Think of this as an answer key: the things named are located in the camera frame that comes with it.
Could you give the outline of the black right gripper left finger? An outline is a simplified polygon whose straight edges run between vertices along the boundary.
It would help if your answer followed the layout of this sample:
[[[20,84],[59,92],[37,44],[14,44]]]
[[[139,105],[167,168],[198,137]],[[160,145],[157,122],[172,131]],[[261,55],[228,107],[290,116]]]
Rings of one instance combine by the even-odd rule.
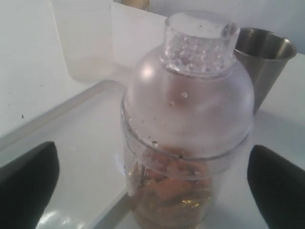
[[[0,168],[0,227],[34,229],[60,174],[54,142],[44,142]]]

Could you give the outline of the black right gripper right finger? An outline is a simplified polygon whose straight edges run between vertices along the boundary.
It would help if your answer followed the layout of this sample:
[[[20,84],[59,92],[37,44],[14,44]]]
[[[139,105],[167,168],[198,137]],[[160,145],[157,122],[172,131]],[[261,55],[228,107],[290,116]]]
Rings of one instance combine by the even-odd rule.
[[[305,172],[262,145],[251,150],[247,181],[270,229],[305,227]]]

